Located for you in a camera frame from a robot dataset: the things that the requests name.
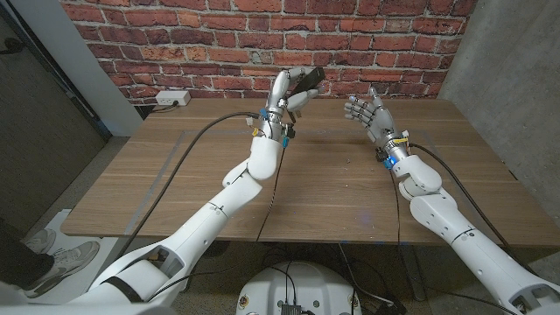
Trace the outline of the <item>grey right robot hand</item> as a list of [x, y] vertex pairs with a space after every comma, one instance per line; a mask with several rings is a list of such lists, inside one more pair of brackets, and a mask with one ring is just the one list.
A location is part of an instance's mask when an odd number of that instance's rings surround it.
[[367, 136], [373, 142], [379, 162], [388, 161], [391, 165], [406, 158], [406, 136], [396, 127], [396, 123], [389, 110], [383, 105], [373, 85], [368, 93], [371, 100], [366, 101], [356, 96], [350, 96], [345, 103], [345, 118], [358, 121], [366, 130]]

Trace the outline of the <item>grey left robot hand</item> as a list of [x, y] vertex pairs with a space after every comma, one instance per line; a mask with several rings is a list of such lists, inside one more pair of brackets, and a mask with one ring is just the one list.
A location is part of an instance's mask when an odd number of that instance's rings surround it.
[[262, 131], [267, 138], [280, 142], [285, 112], [300, 111], [309, 100], [319, 95], [319, 83], [325, 78], [322, 67], [296, 67], [282, 70], [275, 78], [263, 114]]

